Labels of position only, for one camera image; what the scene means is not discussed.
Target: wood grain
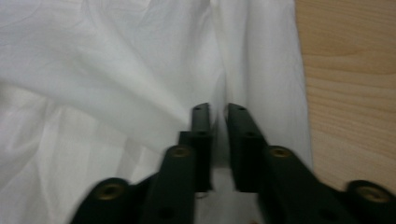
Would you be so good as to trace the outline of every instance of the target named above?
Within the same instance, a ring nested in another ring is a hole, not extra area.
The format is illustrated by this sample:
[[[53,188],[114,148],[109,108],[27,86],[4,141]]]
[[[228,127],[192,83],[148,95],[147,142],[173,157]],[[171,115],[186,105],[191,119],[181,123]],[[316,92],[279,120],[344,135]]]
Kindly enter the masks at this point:
[[[296,0],[314,169],[396,193],[396,1]]]

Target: wooden surface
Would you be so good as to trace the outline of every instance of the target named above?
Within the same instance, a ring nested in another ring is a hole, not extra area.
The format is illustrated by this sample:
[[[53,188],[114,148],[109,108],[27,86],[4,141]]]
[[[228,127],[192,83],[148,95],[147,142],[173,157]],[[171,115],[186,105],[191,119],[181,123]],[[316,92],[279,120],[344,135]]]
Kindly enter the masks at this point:
[[[315,172],[396,193],[396,1],[296,0]]]

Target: white garment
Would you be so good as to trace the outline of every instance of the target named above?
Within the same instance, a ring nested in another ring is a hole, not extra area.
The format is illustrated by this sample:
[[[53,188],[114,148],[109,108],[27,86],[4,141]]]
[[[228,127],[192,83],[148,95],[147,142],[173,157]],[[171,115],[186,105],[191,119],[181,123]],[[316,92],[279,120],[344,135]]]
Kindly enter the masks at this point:
[[[3,0],[0,81],[1,224],[67,223],[97,181],[154,173],[205,102],[217,166],[227,103],[311,164],[292,0]],[[197,222],[257,220],[214,173]]]

